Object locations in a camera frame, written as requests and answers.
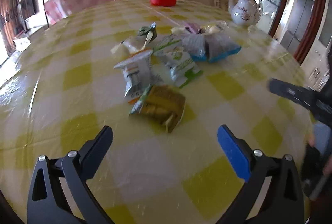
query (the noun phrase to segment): plastic table cover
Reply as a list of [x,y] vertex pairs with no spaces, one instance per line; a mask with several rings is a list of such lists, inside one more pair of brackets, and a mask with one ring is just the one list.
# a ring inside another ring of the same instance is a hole
[[[152,22],[162,35],[183,21],[216,20],[227,22],[226,32],[242,50],[217,63],[198,62],[204,73],[180,90],[187,105],[173,132],[128,117],[126,83],[113,69],[110,49]],[[86,9],[51,26],[16,62],[7,62],[0,77],[0,189],[25,222],[38,156],[77,150],[104,125],[113,129],[114,141],[88,185],[115,223],[126,224],[215,223],[221,217],[244,183],[218,144],[222,124],[268,156],[292,154],[298,167],[311,132],[309,113],[266,86],[272,77],[303,85],[294,58],[256,27],[237,27],[228,13],[193,1],[152,7],[149,0],[119,0]]]

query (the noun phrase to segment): blue gripper pad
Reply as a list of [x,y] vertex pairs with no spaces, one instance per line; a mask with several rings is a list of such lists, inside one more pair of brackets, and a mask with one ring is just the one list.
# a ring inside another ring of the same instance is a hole
[[226,157],[232,165],[237,177],[242,178],[248,182],[250,172],[250,162],[242,153],[241,149],[235,142],[235,136],[228,128],[220,126],[218,129],[218,142],[224,150]]

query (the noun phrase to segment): checkered tablecloth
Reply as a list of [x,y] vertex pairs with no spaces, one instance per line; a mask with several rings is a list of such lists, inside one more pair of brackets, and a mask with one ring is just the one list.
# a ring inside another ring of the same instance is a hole
[[[216,20],[229,23],[242,50],[198,63],[204,74],[180,90],[187,105],[174,131],[128,117],[125,81],[113,69],[111,48],[152,22],[162,35],[183,21]],[[228,13],[192,1],[152,7],[148,0],[119,0],[84,10],[46,30],[1,75],[8,80],[0,89],[0,189],[24,221],[38,156],[77,150],[104,125],[114,141],[88,185],[117,224],[215,223],[244,183],[218,144],[222,124],[266,155],[292,154],[298,166],[311,131],[305,109],[266,87],[271,77],[303,85],[293,57],[255,28],[234,26]],[[69,203],[80,215],[72,197]]]

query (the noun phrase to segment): teapot spout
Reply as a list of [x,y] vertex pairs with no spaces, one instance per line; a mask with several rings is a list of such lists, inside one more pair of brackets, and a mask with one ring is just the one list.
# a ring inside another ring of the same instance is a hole
[[234,0],[228,0],[228,11],[229,13],[231,13],[231,11],[233,10],[235,4],[234,4]]

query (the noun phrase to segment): brown snack package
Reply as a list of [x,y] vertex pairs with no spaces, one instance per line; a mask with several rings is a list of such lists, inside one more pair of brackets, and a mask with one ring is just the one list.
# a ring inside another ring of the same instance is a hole
[[185,97],[169,86],[150,85],[135,103],[130,115],[145,115],[166,126],[172,132],[180,122],[184,110]]

